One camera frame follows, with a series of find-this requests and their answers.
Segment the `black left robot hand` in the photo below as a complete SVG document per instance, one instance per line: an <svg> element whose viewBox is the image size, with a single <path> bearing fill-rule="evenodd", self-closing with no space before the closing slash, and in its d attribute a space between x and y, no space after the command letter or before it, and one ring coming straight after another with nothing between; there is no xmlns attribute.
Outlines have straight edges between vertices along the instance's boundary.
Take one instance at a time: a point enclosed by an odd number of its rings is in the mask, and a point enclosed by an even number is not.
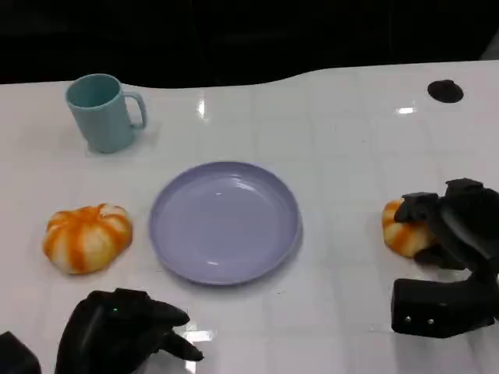
<svg viewBox="0 0 499 374"><path fill-rule="evenodd" d="M189 321L186 312L145 291L92 291L69 317L55 372L133 373L159 351L200 362L202 351L174 331Z"/></svg>

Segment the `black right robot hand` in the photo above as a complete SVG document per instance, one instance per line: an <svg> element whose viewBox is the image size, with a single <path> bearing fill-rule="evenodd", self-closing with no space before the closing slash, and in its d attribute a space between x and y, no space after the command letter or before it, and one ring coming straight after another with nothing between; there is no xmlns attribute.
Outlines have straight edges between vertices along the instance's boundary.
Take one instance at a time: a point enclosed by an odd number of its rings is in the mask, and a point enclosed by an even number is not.
<svg viewBox="0 0 499 374"><path fill-rule="evenodd" d="M395 222L416 224L430 243L416 251L421 265L446 270L467 269L498 281L498 192L470 178L446 182L445 194L405 194Z"/></svg>

